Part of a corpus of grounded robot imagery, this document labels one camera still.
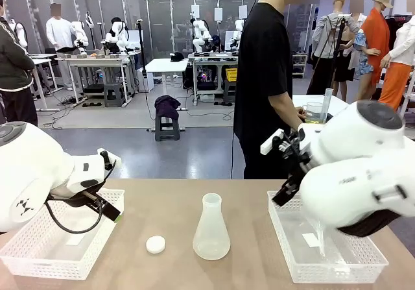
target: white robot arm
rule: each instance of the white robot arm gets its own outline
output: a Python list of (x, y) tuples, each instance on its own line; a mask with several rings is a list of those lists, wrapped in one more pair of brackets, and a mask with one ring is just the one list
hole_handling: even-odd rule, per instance
[(278, 149), (290, 177), (273, 201), (299, 192), (304, 210), (327, 226), (364, 237), (400, 216), (415, 216), (415, 143), (388, 106), (360, 101), (326, 125), (302, 124), (288, 138), (277, 131), (261, 146)]
[(243, 19), (238, 19), (235, 21), (236, 31), (233, 32), (233, 37), (231, 38), (231, 47), (238, 47), (239, 42), (241, 41), (242, 30), (244, 28), (245, 21)]
[(97, 191), (106, 181), (105, 170), (120, 165), (120, 158), (102, 149), (96, 155), (70, 156), (31, 124), (0, 125), (0, 232), (22, 227), (49, 200), (88, 206), (116, 221), (120, 212)]
[(27, 34), (26, 34), (26, 30), (25, 30), (25, 27), (23, 26), (23, 24), (16, 23), (14, 21), (14, 19), (11, 19), (10, 23), (8, 25), (10, 26), (12, 31), (14, 31), (16, 36), (18, 37), (20, 46), (22, 46), (22, 48), (24, 48), (24, 49), (27, 49), (27, 46), (28, 46), (27, 40), (26, 40)]
[(115, 33), (115, 36), (112, 36), (109, 32), (105, 37), (105, 41), (108, 43), (116, 43), (121, 54), (126, 54), (125, 47), (128, 45), (128, 33), (125, 22), (114, 22), (112, 25), (112, 31)]
[(195, 45), (196, 52), (201, 53), (203, 51), (202, 46), (212, 41), (208, 29), (206, 28), (204, 21), (194, 21), (193, 26), (195, 27), (195, 39), (193, 45)]
[(89, 45), (88, 37), (84, 31), (84, 23), (81, 21), (72, 22), (72, 27), (75, 31), (76, 39), (73, 42), (75, 47), (79, 48), (81, 54), (86, 54), (85, 47)]

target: black t-shirt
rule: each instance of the black t-shirt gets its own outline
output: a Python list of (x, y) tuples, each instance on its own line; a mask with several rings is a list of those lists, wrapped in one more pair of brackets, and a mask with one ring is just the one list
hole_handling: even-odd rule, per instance
[(279, 128), (289, 131), (268, 97), (292, 97), (292, 55), (284, 16), (257, 3), (246, 20), (239, 47), (234, 131), (241, 144), (256, 147)]

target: white plastic basket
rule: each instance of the white plastic basket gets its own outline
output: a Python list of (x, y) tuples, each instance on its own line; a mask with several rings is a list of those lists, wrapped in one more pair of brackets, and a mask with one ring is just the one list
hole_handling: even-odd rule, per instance
[[(124, 212), (123, 190), (101, 189), (99, 194)], [(98, 217), (88, 207), (72, 208), (58, 201), (50, 205), (56, 218), (71, 230), (89, 228)], [(103, 216), (92, 231), (69, 234), (54, 223), (43, 207), (0, 250), (0, 258), (13, 275), (85, 280), (114, 227), (115, 223)]]
[(324, 256), (304, 235), (315, 234), (302, 214), (296, 197), (284, 207), (272, 202), (268, 192), (268, 211), (278, 236), (292, 281), (299, 284), (372, 284), (389, 265), (369, 237), (357, 238), (331, 229), (324, 232)]

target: erlenmeyer flask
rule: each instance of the erlenmeyer flask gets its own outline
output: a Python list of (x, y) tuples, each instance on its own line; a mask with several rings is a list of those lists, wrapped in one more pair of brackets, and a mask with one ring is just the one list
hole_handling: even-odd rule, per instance
[(203, 212), (193, 238), (193, 249), (202, 259), (219, 260), (231, 248), (222, 216), (222, 198), (218, 194), (206, 194), (202, 202)]

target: orange pants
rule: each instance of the orange pants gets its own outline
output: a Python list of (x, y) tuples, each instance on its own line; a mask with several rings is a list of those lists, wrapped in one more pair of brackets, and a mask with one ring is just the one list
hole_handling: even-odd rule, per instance
[(407, 85), (410, 74), (410, 66), (402, 63), (390, 63), (383, 82), (380, 103), (385, 103), (395, 111), (401, 103), (405, 86)]
[(380, 68), (380, 64), (376, 67), (374, 66), (373, 73), (372, 73), (372, 79), (371, 79), (371, 85), (376, 86), (379, 81), (381, 80), (382, 75), (382, 69)]

